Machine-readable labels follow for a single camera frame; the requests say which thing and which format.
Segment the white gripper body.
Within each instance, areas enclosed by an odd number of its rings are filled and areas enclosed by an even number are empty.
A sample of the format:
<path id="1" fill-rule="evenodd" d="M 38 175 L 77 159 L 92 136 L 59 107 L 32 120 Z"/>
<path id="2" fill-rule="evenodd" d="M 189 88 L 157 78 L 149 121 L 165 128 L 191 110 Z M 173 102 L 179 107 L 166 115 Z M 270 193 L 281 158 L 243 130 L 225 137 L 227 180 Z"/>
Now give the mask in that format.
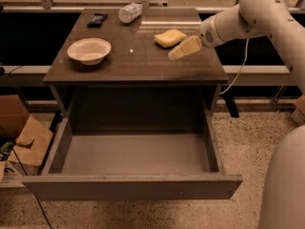
<path id="1" fill-rule="evenodd" d="M 197 35 L 202 45 L 207 48 L 215 48 L 224 44 L 216 29 L 216 16 L 205 19 L 197 28 Z"/>

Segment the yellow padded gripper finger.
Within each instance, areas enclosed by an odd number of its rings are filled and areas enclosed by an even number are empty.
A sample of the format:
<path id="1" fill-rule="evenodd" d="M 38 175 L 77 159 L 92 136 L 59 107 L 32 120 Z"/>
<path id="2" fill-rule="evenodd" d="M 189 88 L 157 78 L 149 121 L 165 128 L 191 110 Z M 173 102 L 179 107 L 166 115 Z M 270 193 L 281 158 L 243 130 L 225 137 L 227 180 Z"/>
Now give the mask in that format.
<path id="1" fill-rule="evenodd" d="M 179 45 L 174 47 L 168 57 L 171 61 L 178 60 L 184 56 L 200 51 L 202 48 L 201 39 L 198 36 L 192 35 L 185 38 Z"/>

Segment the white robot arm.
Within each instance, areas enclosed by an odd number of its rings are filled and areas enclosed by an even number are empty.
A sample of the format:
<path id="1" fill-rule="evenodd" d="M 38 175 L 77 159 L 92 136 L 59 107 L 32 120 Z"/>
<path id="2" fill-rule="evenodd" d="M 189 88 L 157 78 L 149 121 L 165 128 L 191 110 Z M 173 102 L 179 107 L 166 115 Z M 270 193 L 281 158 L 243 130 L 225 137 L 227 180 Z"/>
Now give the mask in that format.
<path id="1" fill-rule="evenodd" d="M 239 38 L 266 35 L 305 93 L 305 28 L 293 19 L 284 0 L 239 0 L 200 24 L 198 38 L 185 39 L 169 52 L 177 60 Z M 305 126 L 277 145 L 266 174 L 259 229 L 305 229 Z"/>

